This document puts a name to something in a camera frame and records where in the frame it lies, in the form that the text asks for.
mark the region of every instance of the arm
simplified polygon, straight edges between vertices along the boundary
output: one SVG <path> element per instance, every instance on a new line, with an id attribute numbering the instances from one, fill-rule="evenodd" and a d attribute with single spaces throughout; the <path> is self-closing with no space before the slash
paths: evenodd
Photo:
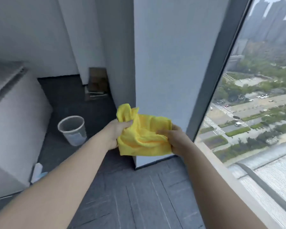
<path id="1" fill-rule="evenodd" d="M 46 177 L 0 212 L 0 228 L 65 229 L 91 185 L 108 150 L 132 122 L 111 121 Z"/>
<path id="2" fill-rule="evenodd" d="M 172 152 L 183 158 L 206 228 L 266 229 L 181 128 L 173 125 L 172 129 L 158 134 L 167 136 Z"/>

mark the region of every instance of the person's left hand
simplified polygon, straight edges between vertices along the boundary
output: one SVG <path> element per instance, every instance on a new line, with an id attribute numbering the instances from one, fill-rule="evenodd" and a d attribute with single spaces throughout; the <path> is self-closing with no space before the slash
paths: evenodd
<path id="1" fill-rule="evenodd" d="M 132 125 L 133 121 L 128 122 L 119 122 L 118 119 L 112 120 L 106 127 L 103 129 L 108 139 L 109 150 L 114 149 L 118 146 L 117 139 L 122 134 L 122 131 L 125 128 L 128 128 Z"/>

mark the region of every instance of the person's left arm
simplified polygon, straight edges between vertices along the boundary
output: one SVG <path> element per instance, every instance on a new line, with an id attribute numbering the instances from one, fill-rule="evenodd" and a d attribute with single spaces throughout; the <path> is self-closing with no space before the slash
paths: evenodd
<path id="1" fill-rule="evenodd" d="M 0 229 L 65 229 L 108 150 L 132 122 L 111 121 L 77 152 L 23 191 L 0 212 Z"/>

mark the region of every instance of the person's right hand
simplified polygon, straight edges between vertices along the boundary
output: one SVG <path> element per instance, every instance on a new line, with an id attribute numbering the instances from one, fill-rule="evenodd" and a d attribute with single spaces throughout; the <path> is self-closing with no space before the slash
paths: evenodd
<path id="1" fill-rule="evenodd" d="M 172 124 L 172 130 L 158 130 L 157 134 L 168 138 L 168 142 L 172 145 L 173 154 L 178 156 L 184 157 L 188 149 L 193 146 L 191 139 L 175 124 Z"/>

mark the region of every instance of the hand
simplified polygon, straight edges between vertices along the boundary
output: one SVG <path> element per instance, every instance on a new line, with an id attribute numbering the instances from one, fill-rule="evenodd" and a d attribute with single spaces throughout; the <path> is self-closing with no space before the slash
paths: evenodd
<path id="1" fill-rule="evenodd" d="M 172 124 L 172 130 L 158 130 L 157 134 L 166 136 L 168 142 L 172 145 L 173 154 L 181 157 L 184 157 L 188 148 L 194 144 L 182 129 L 174 124 Z"/>
<path id="2" fill-rule="evenodd" d="M 107 143 L 108 143 L 108 150 L 114 149 L 118 146 L 117 139 L 122 134 L 122 131 L 125 128 L 128 128 L 132 125 L 133 121 L 128 122 L 119 122 L 118 119 L 112 120 L 109 124 L 103 128 L 103 132 L 106 135 Z"/>

